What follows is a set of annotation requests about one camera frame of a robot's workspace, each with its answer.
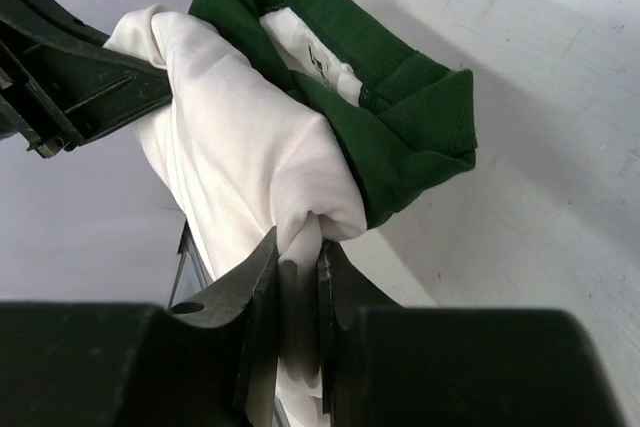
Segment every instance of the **black plastic bracket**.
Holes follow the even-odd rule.
[[[0,0],[0,140],[50,158],[170,103],[166,72],[107,38],[54,0]]]

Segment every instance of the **clothing tag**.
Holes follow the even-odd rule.
[[[322,77],[324,85],[335,90],[335,86],[331,85],[331,81],[329,80],[329,58],[327,55],[324,52],[315,49],[311,44],[307,44],[307,50],[309,52],[309,60]]]

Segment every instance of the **gray surface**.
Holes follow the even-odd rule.
[[[126,12],[190,0],[57,0],[110,32]],[[0,144],[0,299],[166,305],[183,227],[130,131],[50,161]]]

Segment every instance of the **fabric fold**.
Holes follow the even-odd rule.
[[[106,48],[167,70],[173,102],[136,121],[145,155],[185,213],[215,280],[277,226],[281,357],[298,392],[319,385],[323,239],[366,230],[358,187],[327,120],[267,82],[210,25],[160,6],[127,14]]]
[[[288,67],[283,43],[261,21],[289,11],[330,49],[328,57],[353,70],[362,83],[360,108],[340,95],[340,85]],[[328,119],[369,228],[475,166],[471,72],[451,71],[415,51],[351,0],[193,0],[189,12],[214,25],[267,80]],[[323,62],[312,61],[325,74]]]

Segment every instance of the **green shirt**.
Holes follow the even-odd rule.
[[[362,81],[354,107],[288,69],[260,25],[290,7]],[[364,201],[369,228],[424,190],[475,166],[473,76],[413,50],[351,0],[193,0],[268,81],[329,121]]]

